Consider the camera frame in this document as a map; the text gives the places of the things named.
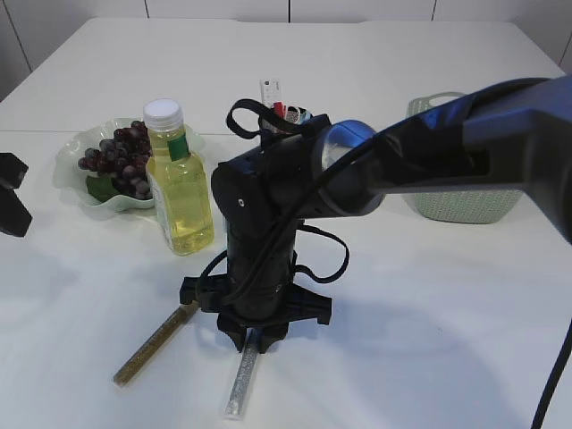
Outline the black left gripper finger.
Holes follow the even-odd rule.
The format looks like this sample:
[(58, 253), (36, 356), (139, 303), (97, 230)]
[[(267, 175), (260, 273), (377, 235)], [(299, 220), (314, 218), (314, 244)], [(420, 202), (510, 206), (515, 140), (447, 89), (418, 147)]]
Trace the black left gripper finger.
[(0, 230), (13, 237), (24, 237), (32, 222), (32, 215), (12, 189), (1, 188)]
[(29, 167), (13, 153), (0, 154), (0, 184), (3, 189), (18, 189)]

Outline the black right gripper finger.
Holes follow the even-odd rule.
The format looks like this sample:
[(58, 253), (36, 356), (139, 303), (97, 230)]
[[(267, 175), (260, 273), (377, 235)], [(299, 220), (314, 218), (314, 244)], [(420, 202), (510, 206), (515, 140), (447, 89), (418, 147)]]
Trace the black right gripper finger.
[(282, 341), (289, 330), (288, 324), (275, 324), (257, 329), (257, 350), (265, 354), (277, 341)]
[(217, 328), (230, 338), (239, 353), (243, 351), (247, 341), (247, 325), (234, 319), (218, 319)]

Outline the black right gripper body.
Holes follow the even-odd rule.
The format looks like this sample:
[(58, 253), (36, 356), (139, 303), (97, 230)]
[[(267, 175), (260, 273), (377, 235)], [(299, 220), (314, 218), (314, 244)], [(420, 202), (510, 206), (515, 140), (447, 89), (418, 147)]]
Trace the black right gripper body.
[(227, 273), (186, 277), (180, 302), (196, 302), (203, 312), (217, 314), (218, 329), (228, 335), (244, 335), (250, 328), (263, 335), (285, 335), (292, 322), (330, 323), (332, 300), (296, 285), (290, 272), (265, 274), (244, 296), (224, 304), (223, 298), (237, 288), (238, 278)]

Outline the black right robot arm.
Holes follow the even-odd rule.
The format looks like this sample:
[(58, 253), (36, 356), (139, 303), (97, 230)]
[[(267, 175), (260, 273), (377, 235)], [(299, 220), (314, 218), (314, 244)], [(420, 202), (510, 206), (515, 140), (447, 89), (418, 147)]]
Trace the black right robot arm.
[(571, 236), (571, 79), (510, 80), (376, 131), (324, 115), (295, 125), (251, 99), (236, 103), (270, 130), (228, 127), (249, 151), (218, 164), (211, 178), (227, 222), (227, 248), (180, 289), (183, 305), (217, 316), (238, 349), (248, 329), (266, 351), (295, 321), (328, 324), (329, 298), (293, 281), (308, 273), (294, 249), (313, 219), (372, 213), (389, 194), (517, 189), (563, 238)]

